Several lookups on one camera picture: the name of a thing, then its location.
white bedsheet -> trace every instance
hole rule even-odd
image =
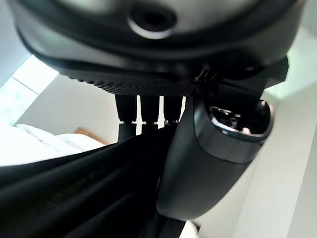
[[[0,124],[0,166],[28,164],[78,154],[104,146],[85,135],[55,136],[29,126]]]

black fabric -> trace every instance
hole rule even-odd
[[[157,214],[157,186],[173,135],[0,168],[0,237],[158,238],[169,219]]]

white wall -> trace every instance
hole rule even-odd
[[[279,105],[232,238],[287,237],[315,132],[316,101],[314,84]]]
[[[301,27],[288,53],[289,70],[286,81],[267,91],[284,99],[317,82],[317,37]]]
[[[309,154],[288,238],[317,237],[317,129]]]
[[[83,127],[114,143],[119,120],[112,94],[59,75],[17,123],[53,134],[73,133],[78,127]]]
[[[0,86],[29,57],[14,29],[14,20],[5,0],[0,0]]]

window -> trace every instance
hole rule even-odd
[[[0,88],[0,123],[14,125],[57,75],[30,56]]]

bright window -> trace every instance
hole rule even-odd
[[[30,56],[0,88],[0,123],[14,125],[57,75]]]

